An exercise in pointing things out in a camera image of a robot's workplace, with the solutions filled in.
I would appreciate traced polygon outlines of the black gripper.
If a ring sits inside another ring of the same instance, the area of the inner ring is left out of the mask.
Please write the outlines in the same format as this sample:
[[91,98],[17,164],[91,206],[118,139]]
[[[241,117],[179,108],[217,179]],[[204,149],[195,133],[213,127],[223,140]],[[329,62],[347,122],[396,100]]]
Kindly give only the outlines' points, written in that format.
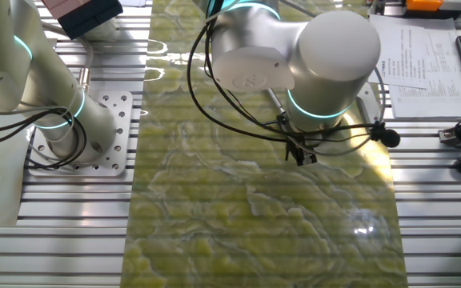
[[305,144],[303,136],[293,136],[288,133],[284,133],[283,136],[287,141],[286,150],[289,150],[298,166],[310,165],[318,161],[317,154],[312,147]]

